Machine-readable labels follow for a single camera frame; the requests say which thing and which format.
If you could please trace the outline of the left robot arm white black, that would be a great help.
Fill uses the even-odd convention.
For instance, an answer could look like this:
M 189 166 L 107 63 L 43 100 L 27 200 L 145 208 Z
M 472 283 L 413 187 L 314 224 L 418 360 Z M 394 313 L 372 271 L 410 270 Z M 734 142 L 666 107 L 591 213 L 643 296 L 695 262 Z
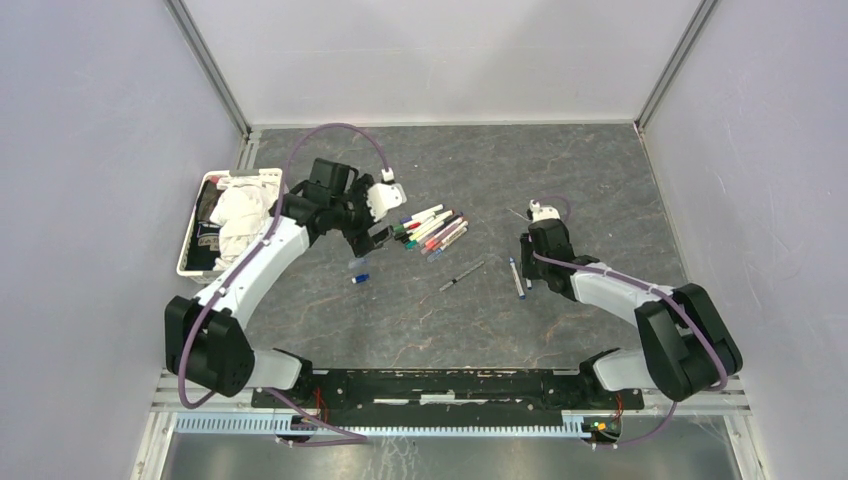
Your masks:
M 233 264 L 194 297 L 165 307 L 165 364 L 178 388 L 199 385 L 233 397 L 245 389 L 274 387 L 290 407 L 314 394 L 305 360 L 279 349 L 256 349 L 246 336 L 259 303 L 282 273 L 323 235 L 340 232 L 363 258 L 391 236 L 376 225 L 401 206 L 406 194 L 392 168 L 380 176 L 315 159 L 308 179 L 276 201 L 258 237 Z

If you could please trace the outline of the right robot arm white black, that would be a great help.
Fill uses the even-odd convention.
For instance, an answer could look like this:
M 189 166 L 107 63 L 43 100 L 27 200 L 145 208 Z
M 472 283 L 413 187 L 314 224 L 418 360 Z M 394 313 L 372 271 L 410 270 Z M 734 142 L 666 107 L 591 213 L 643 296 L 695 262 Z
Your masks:
M 588 361 L 591 372 L 577 382 L 585 405 L 602 408 L 626 389 L 656 389 L 682 402 L 724 388 L 743 368 L 741 351 L 702 286 L 652 284 L 595 257 L 578 256 L 559 219 L 531 223 L 519 241 L 522 277 L 612 314 L 639 335 L 638 348 L 612 350 Z

